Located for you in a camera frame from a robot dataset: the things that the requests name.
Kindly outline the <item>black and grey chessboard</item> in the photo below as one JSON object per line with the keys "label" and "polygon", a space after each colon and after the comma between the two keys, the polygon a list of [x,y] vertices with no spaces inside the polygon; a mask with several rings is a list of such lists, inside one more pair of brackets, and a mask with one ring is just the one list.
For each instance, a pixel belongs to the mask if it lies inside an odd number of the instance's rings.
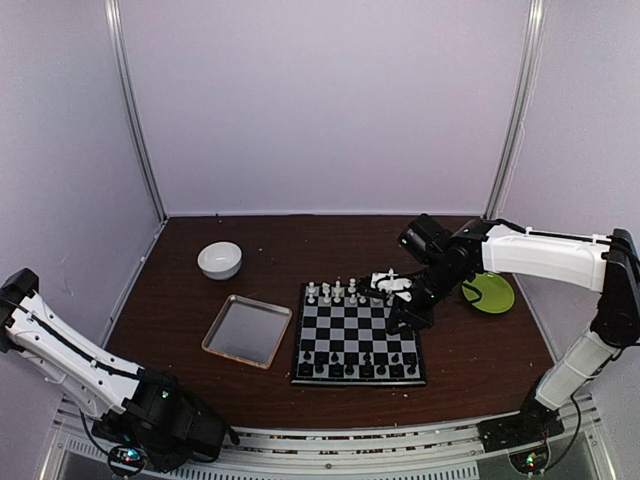
{"label": "black and grey chessboard", "polygon": [[[339,305],[334,303],[331,296],[331,304],[323,303],[322,288],[318,285],[316,303],[308,303],[308,284],[300,287],[300,304],[296,319],[296,334],[294,344],[294,354],[291,369],[291,383],[293,385],[306,386],[367,386],[367,387],[420,387],[427,384],[424,357],[421,348],[420,336],[409,330],[396,335],[389,335],[386,332],[386,320],[390,313],[390,307],[383,304],[372,304],[367,298],[365,305],[359,304],[359,297],[355,305],[349,304],[348,293],[342,295],[343,302]],[[310,351],[312,358],[309,361],[303,359],[305,351]],[[325,352],[324,363],[314,362],[314,353]],[[339,360],[331,362],[330,356],[333,352],[338,354]],[[363,355],[366,352],[372,354],[374,376],[363,378],[360,368],[366,365]],[[378,364],[375,363],[376,353],[386,353],[388,363],[386,375],[377,374]],[[392,363],[391,357],[394,353],[400,355],[398,363]],[[409,364],[404,361],[404,355],[414,353],[417,362]],[[308,363],[309,376],[298,375],[298,366]],[[340,378],[330,377],[329,369],[331,364],[340,363],[343,365],[343,376]],[[355,373],[353,376],[345,374],[347,363],[353,363]],[[314,367],[318,364],[324,366],[322,375],[316,375]],[[390,375],[390,368],[393,365],[401,365],[403,375],[393,378]],[[407,368],[410,365],[416,366],[416,373],[408,375]]]}

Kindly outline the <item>black king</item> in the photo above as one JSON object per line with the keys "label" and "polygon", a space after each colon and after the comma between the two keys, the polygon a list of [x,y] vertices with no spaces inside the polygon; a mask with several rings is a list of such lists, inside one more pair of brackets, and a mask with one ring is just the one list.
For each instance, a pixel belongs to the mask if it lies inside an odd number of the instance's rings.
{"label": "black king", "polygon": [[371,364],[362,365],[360,372],[363,378],[372,378],[374,376],[373,366]]}

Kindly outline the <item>wooden tray with mirror base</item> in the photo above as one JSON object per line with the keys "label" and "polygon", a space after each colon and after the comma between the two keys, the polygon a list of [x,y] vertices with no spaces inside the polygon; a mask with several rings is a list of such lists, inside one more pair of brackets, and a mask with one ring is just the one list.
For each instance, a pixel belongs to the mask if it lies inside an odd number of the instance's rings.
{"label": "wooden tray with mirror base", "polygon": [[209,354],[268,370],[292,316],[288,307],[232,294],[205,334],[201,348]]}

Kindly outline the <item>black rook corner piece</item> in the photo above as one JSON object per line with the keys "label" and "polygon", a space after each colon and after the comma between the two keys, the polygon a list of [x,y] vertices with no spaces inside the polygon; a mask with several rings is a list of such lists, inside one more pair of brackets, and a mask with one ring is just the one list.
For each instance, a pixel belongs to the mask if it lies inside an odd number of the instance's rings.
{"label": "black rook corner piece", "polygon": [[302,363],[298,366],[298,375],[301,377],[304,376],[309,376],[309,367],[310,365],[308,363]]}

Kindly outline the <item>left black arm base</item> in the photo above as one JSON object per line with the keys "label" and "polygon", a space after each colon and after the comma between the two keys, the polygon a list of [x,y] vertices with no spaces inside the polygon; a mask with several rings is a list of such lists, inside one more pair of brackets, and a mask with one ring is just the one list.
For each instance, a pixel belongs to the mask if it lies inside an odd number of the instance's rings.
{"label": "left black arm base", "polygon": [[106,454],[107,466],[114,474],[128,479],[140,474],[146,467],[146,453],[135,444],[130,435],[119,432],[112,424],[96,420],[92,423],[90,433],[94,444],[95,438],[112,443],[108,450],[102,452]]}

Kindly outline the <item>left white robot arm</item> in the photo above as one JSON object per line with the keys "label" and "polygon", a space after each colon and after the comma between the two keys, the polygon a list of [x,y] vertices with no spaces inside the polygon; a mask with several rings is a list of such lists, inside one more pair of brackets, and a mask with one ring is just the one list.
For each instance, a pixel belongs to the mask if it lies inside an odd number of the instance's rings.
{"label": "left white robot arm", "polygon": [[146,465],[166,473],[189,460],[211,463],[233,428],[168,371],[113,355],[67,325],[39,293],[39,278],[23,268],[1,287],[1,349],[15,350],[78,407],[92,441],[113,443],[109,466],[118,475]]}

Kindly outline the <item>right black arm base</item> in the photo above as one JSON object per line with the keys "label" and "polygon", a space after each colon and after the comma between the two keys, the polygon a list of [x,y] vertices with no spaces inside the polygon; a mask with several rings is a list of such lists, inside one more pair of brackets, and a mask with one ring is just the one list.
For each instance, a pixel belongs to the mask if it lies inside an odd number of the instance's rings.
{"label": "right black arm base", "polygon": [[542,424],[520,413],[482,421],[477,428],[486,453],[505,451],[514,470],[528,476],[550,465],[549,440],[565,431],[561,420]]}

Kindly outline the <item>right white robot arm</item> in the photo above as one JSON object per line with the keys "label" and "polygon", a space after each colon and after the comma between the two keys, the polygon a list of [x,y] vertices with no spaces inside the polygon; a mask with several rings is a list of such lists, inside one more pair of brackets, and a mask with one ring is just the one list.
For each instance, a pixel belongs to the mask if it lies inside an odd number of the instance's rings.
{"label": "right white robot arm", "polygon": [[420,270],[374,272],[355,283],[359,294],[390,301],[388,332],[429,328],[454,287],[511,274],[546,342],[565,347],[513,419],[519,440],[535,440],[554,412],[639,340],[639,251],[627,230],[567,234],[474,218],[450,231],[422,214],[398,242]]}

